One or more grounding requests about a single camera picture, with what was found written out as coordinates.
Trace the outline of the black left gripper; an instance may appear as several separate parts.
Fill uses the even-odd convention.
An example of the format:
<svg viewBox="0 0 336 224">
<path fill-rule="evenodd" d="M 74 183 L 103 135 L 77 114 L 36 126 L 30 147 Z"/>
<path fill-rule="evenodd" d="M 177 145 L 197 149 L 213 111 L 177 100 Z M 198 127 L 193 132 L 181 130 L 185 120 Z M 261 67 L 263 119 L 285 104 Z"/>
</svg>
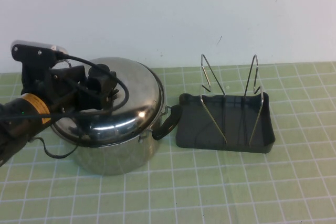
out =
<svg viewBox="0 0 336 224">
<path fill-rule="evenodd" d="M 110 109 L 117 82 L 99 72 L 89 71 L 84 66 L 49 68 L 45 78 L 45 98 L 52 112 L 65 113 L 79 110 Z"/>
</svg>

